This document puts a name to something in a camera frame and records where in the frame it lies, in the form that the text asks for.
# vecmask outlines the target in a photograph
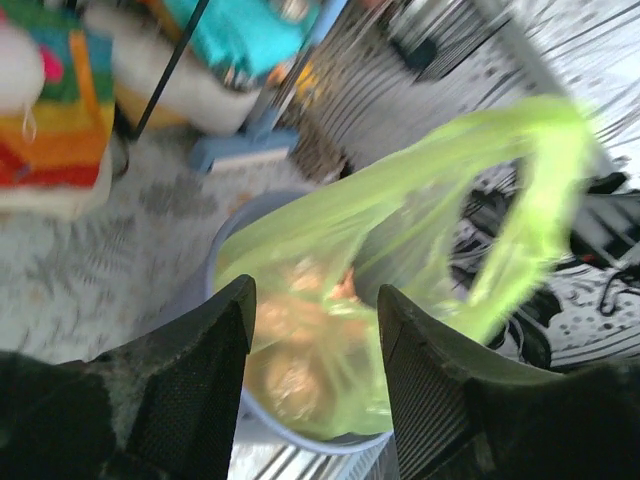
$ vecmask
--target white object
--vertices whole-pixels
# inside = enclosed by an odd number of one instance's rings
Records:
[[[174,50],[159,35],[158,26],[145,17],[97,1],[88,5],[83,20],[90,29],[113,37],[116,80],[142,98],[150,98]],[[204,133],[224,136],[237,132],[259,93],[226,89],[190,51],[185,51],[159,104],[187,118]]]
[[[31,212],[61,220],[75,220],[104,205],[111,191],[111,153],[107,148],[92,188],[15,187],[0,189],[0,211]]]
[[[40,49],[21,28],[0,24],[0,115],[29,115],[44,87]]]

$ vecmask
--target orange stripe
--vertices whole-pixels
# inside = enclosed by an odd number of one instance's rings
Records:
[[[83,32],[78,30],[71,32],[69,35],[69,48],[71,49],[71,56],[73,57],[73,66],[76,72],[80,98],[84,100],[84,104],[93,121],[97,125],[102,126],[100,102],[98,101],[98,95],[96,94],[95,85],[93,84],[89,49],[87,47],[87,39]]]

